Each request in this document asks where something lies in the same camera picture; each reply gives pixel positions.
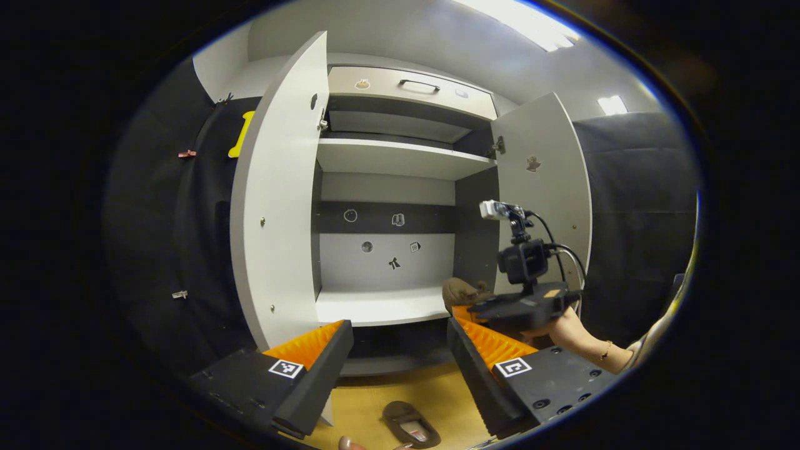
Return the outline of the person's light clothing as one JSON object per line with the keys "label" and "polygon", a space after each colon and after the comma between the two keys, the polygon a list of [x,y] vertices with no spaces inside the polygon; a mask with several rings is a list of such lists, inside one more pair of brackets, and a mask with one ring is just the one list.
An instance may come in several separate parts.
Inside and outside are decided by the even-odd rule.
{"label": "person's light clothing", "polygon": [[633,370],[651,358],[652,353],[658,349],[661,340],[666,333],[668,333],[669,328],[678,315],[678,311],[680,310],[680,307],[682,307],[684,298],[688,293],[689,283],[691,282],[698,258],[697,253],[697,249],[692,249],[686,270],[680,274],[680,276],[676,276],[675,279],[679,279],[680,284],[674,285],[674,294],[672,294],[672,297],[669,300],[669,304],[667,305],[663,315],[649,328],[645,335],[640,337],[634,342],[634,344],[631,344],[628,347],[628,350],[632,352],[632,355],[626,365],[623,366],[622,373]]}

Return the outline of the beige cabinet drawer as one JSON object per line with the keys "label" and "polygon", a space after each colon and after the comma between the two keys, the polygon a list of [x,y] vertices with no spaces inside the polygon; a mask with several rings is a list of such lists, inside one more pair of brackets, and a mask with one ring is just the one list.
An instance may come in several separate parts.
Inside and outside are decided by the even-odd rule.
{"label": "beige cabinet drawer", "polygon": [[[401,79],[414,79],[440,86],[437,93],[425,86],[398,86]],[[329,93],[338,97],[389,101],[452,111],[475,119],[498,118],[493,94],[449,77],[410,69],[377,66],[332,65],[328,71]]]}

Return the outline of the white cabinet shelf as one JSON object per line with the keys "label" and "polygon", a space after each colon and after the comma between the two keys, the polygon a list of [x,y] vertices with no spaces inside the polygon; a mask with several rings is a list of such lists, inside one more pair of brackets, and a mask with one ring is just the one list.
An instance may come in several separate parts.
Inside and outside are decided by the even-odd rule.
{"label": "white cabinet shelf", "polygon": [[331,111],[329,128],[334,132],[383,134],[453,144],[471,133],[462,126],[403,115],[377,112]]}
{"label": "white cabinet shelf", "polygon": [[401,142],[320,139],[317,161],[326,172],[407,176],[458,181],[496,168],[488,157]]}

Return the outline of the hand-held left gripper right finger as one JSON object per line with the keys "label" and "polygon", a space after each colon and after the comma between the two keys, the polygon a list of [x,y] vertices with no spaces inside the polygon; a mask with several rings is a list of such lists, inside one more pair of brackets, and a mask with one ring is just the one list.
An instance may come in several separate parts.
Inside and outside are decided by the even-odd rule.
{"label": "hand-held left gripper right finger", "polygon": [[447,343],[495,438],[560,421],[617,379],[563,347],[535,349],[459,318],[448,320]]}

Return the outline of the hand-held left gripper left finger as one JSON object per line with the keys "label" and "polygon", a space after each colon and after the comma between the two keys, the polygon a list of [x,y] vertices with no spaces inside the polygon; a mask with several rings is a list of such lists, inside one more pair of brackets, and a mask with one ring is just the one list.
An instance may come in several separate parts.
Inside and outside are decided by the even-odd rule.
{"label": "hand-held left gripper left finger", "polygon": [[203,398],[258,432],[313,433],[354,344],[338,320],[268,351],[235,351],[188,378]]}

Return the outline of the brown fluffy shoe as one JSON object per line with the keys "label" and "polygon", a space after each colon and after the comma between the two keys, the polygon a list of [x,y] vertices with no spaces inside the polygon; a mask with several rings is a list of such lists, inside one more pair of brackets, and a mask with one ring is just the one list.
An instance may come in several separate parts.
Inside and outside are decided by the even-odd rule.
{"label": "brown fluffy shoe", "polygon": [[483,280],[473,286],[461,278],[449,278],[442,284],[444,308],[453,314],[454,306],[472,306],[494,297],[494,293]]}
{"label": "brown fluffy shoe", "polygon": [[389,402],[383,408],[382,419],[392,435],[408,448],[426,450],[442,442],[431,422],[409,402]]}

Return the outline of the white shoe cabinet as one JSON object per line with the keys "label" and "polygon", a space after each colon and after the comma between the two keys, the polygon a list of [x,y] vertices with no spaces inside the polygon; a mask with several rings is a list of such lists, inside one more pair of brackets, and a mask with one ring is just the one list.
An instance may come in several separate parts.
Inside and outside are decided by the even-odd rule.
{"label": "white shoe cabinet", "polygon": [[[328,122],[331,111],[403,115],[471,133],[446,144],[329,127],[320,139],[417,144],[493,159],[494,120],[329,94]],[[457,277],[494,287],[499,228],[481,219],[478,203],[497,193],[496,167],[445,181],[326,172],[316,159],[311,213],[316,311],[322,324],[352,322],[356,342],[344,375],[383,375],[445,361],[438,327],[448,315],[442,284]]]}

